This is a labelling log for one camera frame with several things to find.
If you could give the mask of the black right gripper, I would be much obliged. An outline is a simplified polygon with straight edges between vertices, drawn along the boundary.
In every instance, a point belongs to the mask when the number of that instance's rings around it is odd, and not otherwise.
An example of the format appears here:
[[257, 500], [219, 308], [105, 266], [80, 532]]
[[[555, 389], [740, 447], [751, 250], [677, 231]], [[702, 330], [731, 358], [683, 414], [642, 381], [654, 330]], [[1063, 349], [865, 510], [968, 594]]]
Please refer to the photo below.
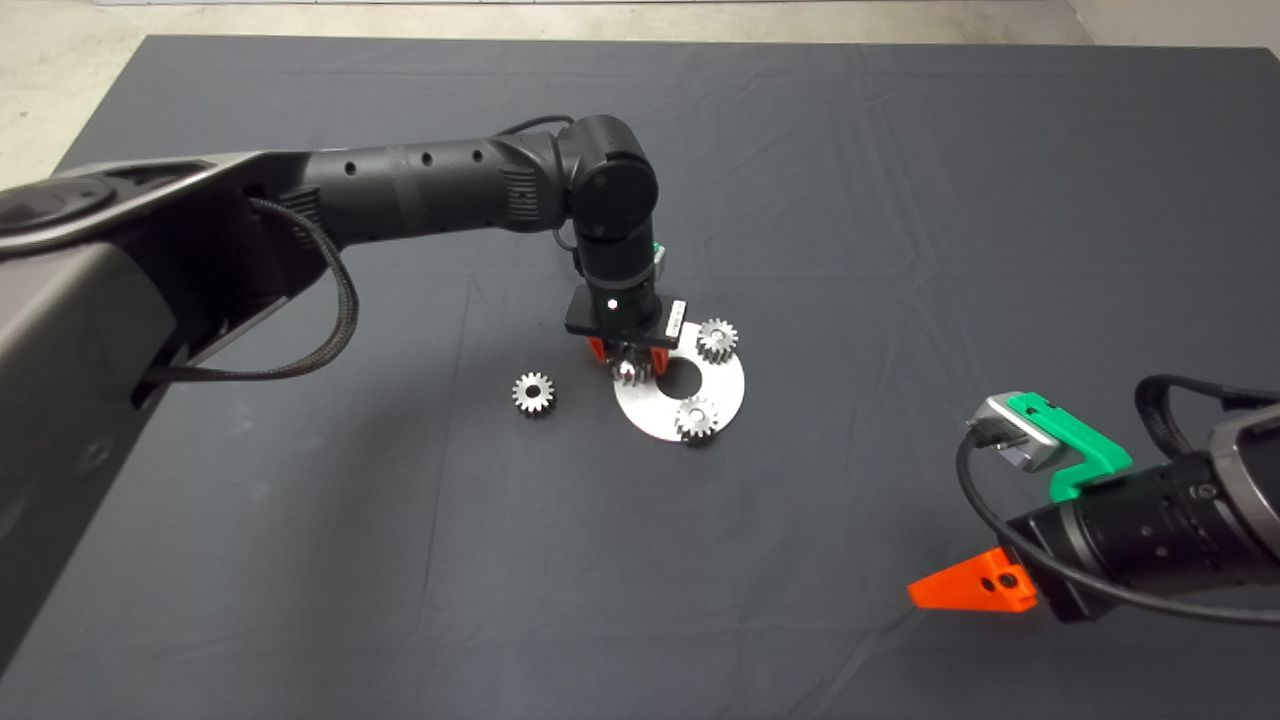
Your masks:
[[[1007, 525], [1057, 565], [1126, 587], [1120, 575], [1126, 512], [1111, 495], [1080, 495], [1048, 503], [1009, 520]], [[1098, 621], [1120, 605], [1036, 562], [1012, 544], [1006, 550], [1028, 573], [1006, 551], [987, 550], [913, 582], [908, 597], [919, 609], [1020, 614], [1038, 606], [1038, 589], [1055, 619], [1068, 624]]]

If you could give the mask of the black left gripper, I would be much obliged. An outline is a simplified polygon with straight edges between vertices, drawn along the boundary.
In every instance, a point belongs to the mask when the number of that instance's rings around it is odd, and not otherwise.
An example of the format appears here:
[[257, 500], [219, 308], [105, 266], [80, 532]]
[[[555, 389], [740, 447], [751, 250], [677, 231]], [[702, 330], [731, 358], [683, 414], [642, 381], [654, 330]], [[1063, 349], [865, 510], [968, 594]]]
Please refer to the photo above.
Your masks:
[[687, 302], [657, 291], [653, 278], [616, 290], [584, 283], [564, 313], [564, 331], [588, 340], [598, 363], [608, 363], [607, 342], [649, 347], [652, 375], [664, 375], [678, 347]]

